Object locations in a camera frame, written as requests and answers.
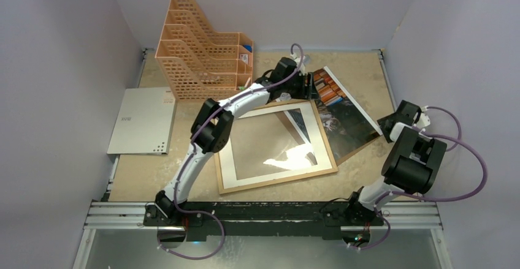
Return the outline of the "printed photo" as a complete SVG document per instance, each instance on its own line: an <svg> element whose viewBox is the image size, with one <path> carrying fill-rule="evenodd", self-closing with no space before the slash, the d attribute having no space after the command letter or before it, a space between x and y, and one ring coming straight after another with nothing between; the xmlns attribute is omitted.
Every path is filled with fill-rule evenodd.
<svg viewBox="0 0 520 269"><path fill-rule="evenodd" d="M381 136L382 132L373 119L346 90L327 66L314 71L314 82L319 99L314 100L318 114L331 114L344 124L344 128L368 122Z"/></svg>

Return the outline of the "transparent acrylic sheet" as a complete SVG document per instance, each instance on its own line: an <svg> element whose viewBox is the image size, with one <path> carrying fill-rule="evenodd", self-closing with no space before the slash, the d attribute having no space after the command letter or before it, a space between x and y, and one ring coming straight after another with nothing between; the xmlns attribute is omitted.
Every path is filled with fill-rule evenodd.
<svg viewBox="0 0 520 269"><path fill-rule="evenodd" d="M231 132L238 180L317 164L300 109L240 118Z"/></svg>

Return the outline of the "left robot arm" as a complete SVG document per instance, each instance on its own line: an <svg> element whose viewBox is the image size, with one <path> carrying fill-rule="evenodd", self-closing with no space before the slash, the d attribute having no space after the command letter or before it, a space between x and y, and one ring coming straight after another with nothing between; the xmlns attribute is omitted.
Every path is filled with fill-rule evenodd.
<svg viewBox="0 0 520 269"><path fill-rule="evenodd" d="M166 186L155 197L159 218L167 225L178 224L185 213L184 203L207 161L229 141L235 120L249 111L264 106L287 93L293 99L317 97L312 76L304 65L305 55L283 57L274 69L266 71L248 88L227 99L207 99L190 129L187 154Z"/></svg>

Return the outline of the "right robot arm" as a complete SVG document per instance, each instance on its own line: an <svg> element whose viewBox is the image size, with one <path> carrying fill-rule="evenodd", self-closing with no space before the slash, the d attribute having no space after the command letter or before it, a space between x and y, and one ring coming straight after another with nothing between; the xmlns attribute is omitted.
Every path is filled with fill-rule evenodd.
<svg viewBox="0 0 520 269"><path fill-rule="evenodd" d="M381 176L352 193L344 208L348 222L370 222L396 197L425 194L437 177L447 144L421 134L416 126L428 126L426 111L402 100L397 110L378 120L386 141L393 144Z"/></svg>

